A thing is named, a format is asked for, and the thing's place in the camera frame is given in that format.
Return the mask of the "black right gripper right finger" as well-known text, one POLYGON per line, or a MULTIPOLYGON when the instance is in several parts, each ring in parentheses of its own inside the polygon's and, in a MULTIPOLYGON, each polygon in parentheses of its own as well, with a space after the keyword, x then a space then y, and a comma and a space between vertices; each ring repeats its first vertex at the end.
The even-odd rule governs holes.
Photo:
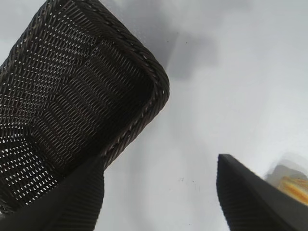
POLYGON ((306 231, 308 205, 257 176, 230 154, 219 154, 216 189, 231 231, 306 231))

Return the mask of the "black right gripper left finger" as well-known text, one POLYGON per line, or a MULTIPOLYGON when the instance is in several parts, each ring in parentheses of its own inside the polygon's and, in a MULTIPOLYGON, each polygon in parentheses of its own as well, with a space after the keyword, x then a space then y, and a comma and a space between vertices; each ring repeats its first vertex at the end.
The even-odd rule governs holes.
POLYGON ((92 231, 104 198, 98 156, 75 169, 43 197, 0 221, 2 231, 92 231))

